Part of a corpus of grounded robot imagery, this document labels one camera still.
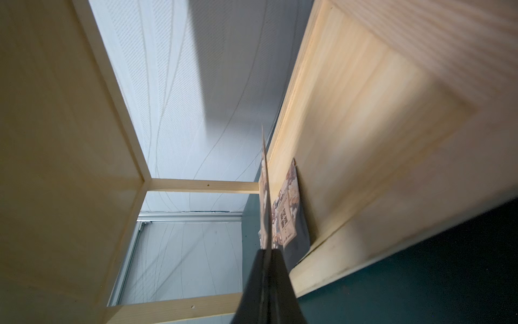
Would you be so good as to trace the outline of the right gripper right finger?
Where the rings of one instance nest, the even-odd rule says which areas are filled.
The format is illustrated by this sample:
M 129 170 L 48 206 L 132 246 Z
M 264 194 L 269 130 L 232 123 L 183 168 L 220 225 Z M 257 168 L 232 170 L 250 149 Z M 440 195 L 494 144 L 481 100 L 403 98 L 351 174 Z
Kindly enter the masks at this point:
M 307 323 L 280 250 L 272 250 L 267 269 L 267 312 L 265 323 Z

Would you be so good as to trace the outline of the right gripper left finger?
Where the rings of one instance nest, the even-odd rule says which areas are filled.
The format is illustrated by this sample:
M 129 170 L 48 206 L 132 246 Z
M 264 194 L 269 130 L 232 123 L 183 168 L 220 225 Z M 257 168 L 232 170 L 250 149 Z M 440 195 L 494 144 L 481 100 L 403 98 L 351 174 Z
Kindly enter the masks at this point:
M 267 267 L 265 250 L 256 253 L 248 282 L 232 324 L 267 323 Z

